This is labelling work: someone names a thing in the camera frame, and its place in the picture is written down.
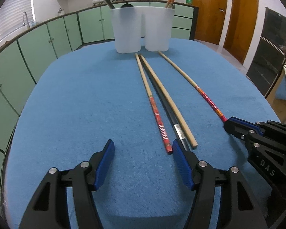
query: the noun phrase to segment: faucet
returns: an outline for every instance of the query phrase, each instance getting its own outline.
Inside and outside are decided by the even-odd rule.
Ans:
[[[30,28],[29,19],[28,19],[28,15],[27,15],[27,13],[26,13],[25,11],[22,13],[22,20],[23,20],[22,25],[23,25],[23,26],[26,25],[26,23],[25,23],[25,21],[24,21],[24,16],[26,17],[26,21],[27,21],[27,25],[28,25],[28,29],[29,29],[29,28]]]

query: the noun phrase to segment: blue cloth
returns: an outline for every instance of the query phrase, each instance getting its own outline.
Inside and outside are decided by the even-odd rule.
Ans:
[[[201,95],[155,52],[142,48],[194,134],[200,160],[228,170],[238,166],[266,213],[271,188],[247,163],[247,151],[228,135]],[[214,101],[224,115],[247,121],[278,121],[257,88],[205,45],[171,39],[165,54]],[[168,118],[153,91],[171,143]],[[108,139],[115,156],[104,185],[93,193],[105,229],[183,228],[194,198],[182,184],[173,156],[165,152],[134,54],[114,42],[91,45],[54,61],[19,118],[5,176],[6,215],[17,228],[28,202],[51,167],[74,168],[101,151]],[[215,228],[220,189],[210,228]],[[72,228],[77,228],[68,188]]]

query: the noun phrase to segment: black metal rod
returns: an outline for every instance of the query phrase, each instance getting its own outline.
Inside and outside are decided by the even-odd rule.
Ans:
[[[170,104],[168,103],[167,99],[165,98],[164,94],[162,93],[160,87],[158,86],[157,82],[155,81],[155,79],[153,78],[153,76],[151,75],[150,71],[146,68],[146,66],[144,64],[142,64],[142,66],[144,67],[145,69],[145,72],[147,73],[147,76],[149,77],[150,79],[150,82],[152,83],[160,101],[161,101],[161,104],[165,110],[165,113],[168,117],[168,119],[170,120],[170,123],[172,125],[172,128],[174,130],[174,133],[176,135],[176,137],[178,139],[180,139],[181,143],[182,143],[182,146],[184,147],[184,149],[186,151],[189,151],[190,148],[188,146],[188,142],[186,141],[186,137],[185,137],[185,134],[183,133],[182,129],[181,129],[181,126],[179,125],[178,123],[178,120],[173,112],[173,109],[171,108]]]

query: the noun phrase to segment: tiled floor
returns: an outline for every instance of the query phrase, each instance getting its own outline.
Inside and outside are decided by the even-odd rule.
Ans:
[[[235,68],[237,68],[244,75],[247,73],[248,70],[222,46],[215,45],[215,44],[201,41],[201,40],[196,40],[196,41],[206,45],[207,47],[211,48],[213,51],[216,51],[218,54],[220,54],[222,57],[228,60]]]

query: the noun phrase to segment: window blind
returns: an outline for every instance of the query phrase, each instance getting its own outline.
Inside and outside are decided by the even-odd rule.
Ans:
[[[31,0],[6,0],[3,3],[0,8],[0,41],[23,26],[23,12],[27,13],[29,22],[33,21]]]

